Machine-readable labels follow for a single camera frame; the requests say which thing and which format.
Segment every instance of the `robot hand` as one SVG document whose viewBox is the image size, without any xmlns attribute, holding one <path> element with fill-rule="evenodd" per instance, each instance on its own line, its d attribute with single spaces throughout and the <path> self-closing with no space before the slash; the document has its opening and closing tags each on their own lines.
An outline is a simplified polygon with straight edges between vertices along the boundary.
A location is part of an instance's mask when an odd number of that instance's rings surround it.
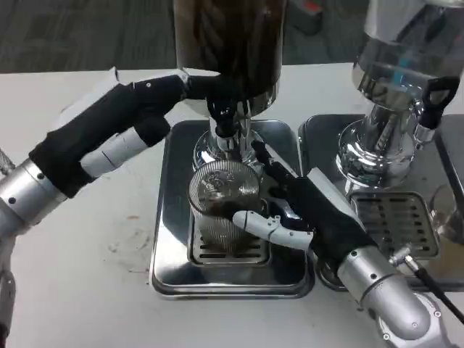
<svg viewBox="0 0 464 348">
<path fill-rule="evenodd" d="M 360 306 L 375 314 L 383 340 L 393 347 L 454 347 L 437 315 L 437 305 L 409 288 L 365 232 L 345 197 L 319 169 L 297 177 L 264 143 L 254 141 L 252 146 L 282 198 L 315 229 L 311 250 L 337 274 Z"/>
<path fill-rule="evenodd" d="M 241 100 L 222 76 L 182 70 L 122 84 L 115 68 L 94 89 L 64 109 L 60 123 L 21 165 L 0 150 L 0 347 L 9 333 L 15 279 L 9 269 L 15 239 L 66 198 L 121 166 L 170 132 L 164 116 L 184 99 L 233 104 Z"/>
<path fill-rule="evenodd" d="M 64 109 L 59 127 L 29 158 L 54 187 L 71 198 L 87 183 L 119 167 L 170 131 L 164 118 L 184 99 L 238 98 L 225 78 L 183 70 L 127 85 L 115 68 L 87 95 Z"/>
</svg>

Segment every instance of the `metal grate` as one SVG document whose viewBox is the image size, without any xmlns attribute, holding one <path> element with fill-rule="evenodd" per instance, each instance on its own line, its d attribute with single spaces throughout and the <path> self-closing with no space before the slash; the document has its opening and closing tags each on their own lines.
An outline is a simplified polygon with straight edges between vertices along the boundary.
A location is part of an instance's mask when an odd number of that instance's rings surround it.
<svg viewBox="0 0 464 348">
<path fill-rule="evenodd" d="M 430 259 L 439 253 L 426 203 L 414 192 L 355 192 L 351 203 L 369 235 L 387 256 L 412 243 L 413 256 Z"/>
<path fill-rule="evenodd" d="M 261 264 L 269 259 L 269 244 L 257 237 L 252 237 L 246 246 L 234 254 L 222 251 L 214 244 L 206 244 L 203 237 L 192 223 L 191 251 L 193 261 L 200 265 L 237 265 Z"/>
</svg>

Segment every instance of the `floor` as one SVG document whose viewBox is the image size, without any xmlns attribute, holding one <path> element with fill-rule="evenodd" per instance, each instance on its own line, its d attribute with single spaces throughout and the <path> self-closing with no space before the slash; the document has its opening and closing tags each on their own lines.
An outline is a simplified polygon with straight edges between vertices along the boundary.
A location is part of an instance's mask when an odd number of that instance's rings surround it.
<svg viewBox="0 0 464 348">
<path fill-rule="evenodd" d="M 171 1 L 1 0 L 0 73 L 175 67 Z M 318 34 L 287 21 L 284 64 L 355 59 L 368 0 L 319 2 Z"/>
</svg>

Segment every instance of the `white table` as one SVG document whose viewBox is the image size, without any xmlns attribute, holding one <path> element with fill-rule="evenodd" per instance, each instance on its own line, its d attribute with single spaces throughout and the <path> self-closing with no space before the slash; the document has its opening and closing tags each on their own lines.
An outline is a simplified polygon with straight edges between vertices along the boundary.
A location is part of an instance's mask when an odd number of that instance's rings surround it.
<svg viewBox="0 0 464 348">
<path fill-rule="evenodd" d="M 133 80 L 156 72 L 122 72 Z M 0 146 L 19 163 L 61 108 L 103 72 L 0 75 Z M 351 64 L 283 68 L 278 101 L 258 118 L 297 131 L 320 113 L 363 113 Z M 464 112 L 463 90 L 448 112 Z M 171 124 L 201 117 L 179 104 Z M 356 347 L 378 343 L 348 294 L 319 283 L 302 299 L 170 301 L 148 284 L 163 145 L 105 175 L 17 241 L 9 347 Z M 464 309 L 464 294 L 450 294 Z M 463 327 L 444 310 L 453 342 Z"/>
</svg>

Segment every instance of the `metal base plate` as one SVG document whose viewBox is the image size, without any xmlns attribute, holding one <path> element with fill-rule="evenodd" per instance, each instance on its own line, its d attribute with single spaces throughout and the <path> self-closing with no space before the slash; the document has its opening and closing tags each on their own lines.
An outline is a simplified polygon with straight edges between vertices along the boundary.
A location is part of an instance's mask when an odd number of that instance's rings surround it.
<svg viewBox="0 0 464 348">
<path fill-rule="evenodd" d="M 438 238 L 427 205 L 415 192 L 356 191 L 350 197 L 366 231 L 386 257 L 411 243 L 417 260 L 438 256 Z"/>
<path fill-rule="evenodd" d="M 336 167 L 335 158 L 340 133 L 350 123 L 362 117 L 363 115 L 315 115 L 303 123 L 299 129 L 303 173 L 308 173 L 313 167 L 319 167 L 341 192 L 346 194 L 352 189 Z M 460 123 L 460 125 L 459 131 L 462 134 L 464 124 Z M 456 128 L 454 122 L 450 120 L 444 122 L 441 127 L 443 137 L 446 138 L 447 132 L 453 128 Z M 410 173 L 399 186 L 391 188 L 390 191 L 417 192 L 426 202 L 430 202 L 435 191 L 443 184 L 448 184 L 445 168 L 435 144 L 429 144 L 423 150 L 416 152 Z M 464 247 L 453 244 L 445 238 L 440 238 L 439 244 L 439 255 L 421 263 L 445 291 L 464 291 L 464 256 L 463 262 L 456 262 L 455 257 L 449 256 L 451 252 L 453 255 L 464 255 Z M 412 287 L 424 290 L 420 281 L 409 276 L 407 270 L 405 273 Z"/>
<path fill-rule="evenodd" d="M 205 261 L 208 257 L 201 257 L 196 249 L 212 254 L 201 249 L 186 196 L 195 143 L 208 128 L 208 121 L 184 121 L 173 127 L 166 141 L 150 270 L 153 287 L 161 294 L 180 298 L 304 296 L 314 276 L 308 273 L 303 251 L 264 243 L 259 244 L 268 253 L 264 256 L 250 253 L 253 257 L 234 257 L 231 261 L 231 256 L 216 254 Z M 297 142 L 285 123 L 256 121 L 252 129 L 300 172 Z"/>
</svg>

